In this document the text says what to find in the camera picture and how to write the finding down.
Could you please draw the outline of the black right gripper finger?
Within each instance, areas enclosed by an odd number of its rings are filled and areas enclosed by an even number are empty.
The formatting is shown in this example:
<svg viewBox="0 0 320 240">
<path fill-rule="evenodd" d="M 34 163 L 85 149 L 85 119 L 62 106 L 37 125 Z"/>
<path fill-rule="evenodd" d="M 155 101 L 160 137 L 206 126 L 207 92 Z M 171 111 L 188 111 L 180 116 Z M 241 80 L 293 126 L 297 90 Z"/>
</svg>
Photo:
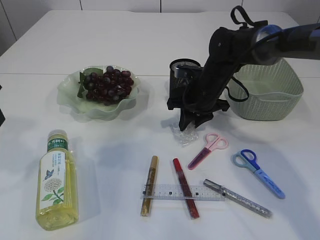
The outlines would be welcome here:
<svg viewBox="0 0 320 240">
<path fill-rule="evenodd" d="M 179 129 L 184 131 L 187 126 L 194 120 L 194 113 L 186 109 L 180 110 Z"/>
<path fill-rule="evenodd" d="M 198 128 L 202 124 L 211 121 L 213 119 L 213 114 L 196 114 L 194 119 L 194 127 Z"/>
</svg>

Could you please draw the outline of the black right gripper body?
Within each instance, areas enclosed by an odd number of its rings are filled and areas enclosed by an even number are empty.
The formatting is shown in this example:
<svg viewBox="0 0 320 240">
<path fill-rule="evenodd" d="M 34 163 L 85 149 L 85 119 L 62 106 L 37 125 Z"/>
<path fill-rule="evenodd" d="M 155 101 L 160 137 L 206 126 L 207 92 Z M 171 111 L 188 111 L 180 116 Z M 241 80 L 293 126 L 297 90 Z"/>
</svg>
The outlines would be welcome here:
<svg viewBox="0 0 320 240">
<path fill-rule="evenodd" d="M 230 80 L 230 59 L 209 57 L 202 67 L 200 76 L 184 90 L 182 107 L 194 115 L 213 114 L 222 110 L 219 98 Z"/>
</svg>

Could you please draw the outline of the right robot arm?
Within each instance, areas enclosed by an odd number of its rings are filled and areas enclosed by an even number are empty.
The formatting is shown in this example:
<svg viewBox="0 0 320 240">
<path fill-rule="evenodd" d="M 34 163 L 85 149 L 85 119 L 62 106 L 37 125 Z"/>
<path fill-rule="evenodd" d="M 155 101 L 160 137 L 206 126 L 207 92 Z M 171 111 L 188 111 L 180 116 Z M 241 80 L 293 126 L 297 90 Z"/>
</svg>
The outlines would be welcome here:
<svg viewBox="0 0 320 240">
<path fill-rule="evenodd" d="M 283 29 L 267 20 L 251 20 L 240 5 L 231 10 L 230 17 L 239 29 L 220 27 L 212 34 L 204 66 L 188 58 L 176 59 L 169 66 L 167 107 L 180 109 L 181 131 L 190 123 L 198 127 L 210 121 L 216 111 L 229 109 L 221 94 L 243 66 L 272 66 L 281 58 L 320 58 L 317 23 Z"/>
</svg>

